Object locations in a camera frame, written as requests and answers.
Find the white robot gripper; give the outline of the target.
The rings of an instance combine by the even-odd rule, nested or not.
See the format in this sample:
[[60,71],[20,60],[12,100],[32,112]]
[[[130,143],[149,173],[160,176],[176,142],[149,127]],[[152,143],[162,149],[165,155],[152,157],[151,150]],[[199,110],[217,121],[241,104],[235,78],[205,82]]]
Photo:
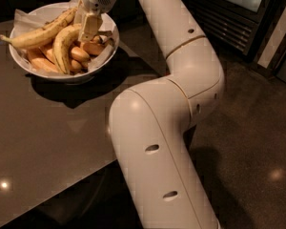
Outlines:
[[109,12],[116,0],[78,0],[73,23],[81,24],[78,40],[88,42],[98,33],[103,20],[100,13]]

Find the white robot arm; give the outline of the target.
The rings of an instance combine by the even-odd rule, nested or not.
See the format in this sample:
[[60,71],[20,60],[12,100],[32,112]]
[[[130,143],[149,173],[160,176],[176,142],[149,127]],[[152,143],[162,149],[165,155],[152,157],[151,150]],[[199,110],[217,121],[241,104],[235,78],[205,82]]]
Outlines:
[[112,145],[144,229],[221,229],[184,134],[217,106],[224,72],[181,0],[138,0],[169,73],[112,103]]

